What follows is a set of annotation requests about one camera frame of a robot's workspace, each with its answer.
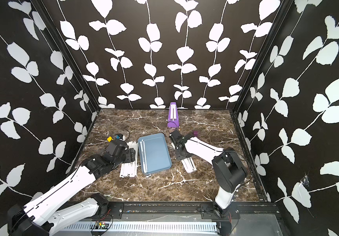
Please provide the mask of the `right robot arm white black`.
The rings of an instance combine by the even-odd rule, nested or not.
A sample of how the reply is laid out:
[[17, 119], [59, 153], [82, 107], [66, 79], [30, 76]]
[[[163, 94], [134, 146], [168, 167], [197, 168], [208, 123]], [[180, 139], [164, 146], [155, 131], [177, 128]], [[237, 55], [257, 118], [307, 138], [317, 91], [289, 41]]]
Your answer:
[[169, 138], [178, 160], [182, 161], [195, 155], [212, 165], [219, 185], [213, 201], [213, 211], [216, 217], [224, 217], [230, 209], [235, 192], [248, 175], [238, 153], [231, 147], [210, 145], [192, 133], [183, 136], [178, 130], [174, 130]]

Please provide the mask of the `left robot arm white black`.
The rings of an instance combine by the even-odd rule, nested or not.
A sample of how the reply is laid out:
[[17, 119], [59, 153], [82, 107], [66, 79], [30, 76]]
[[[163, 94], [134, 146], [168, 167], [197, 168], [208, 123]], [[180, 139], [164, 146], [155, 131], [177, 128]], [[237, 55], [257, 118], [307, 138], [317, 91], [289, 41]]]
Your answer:
[[110, 213], [109, 201], [100, 193], [63, 208], [63, 205], [86, 186], [117, 169], [123, 163], [133, 163], [137, 143], [112, 140], [100, 153], [85, 159], [69, 176], [40, 197], [24, 206], [14, 205], [7, 212], [7, 232], [10, 236], [52, 236], [82, 219]]

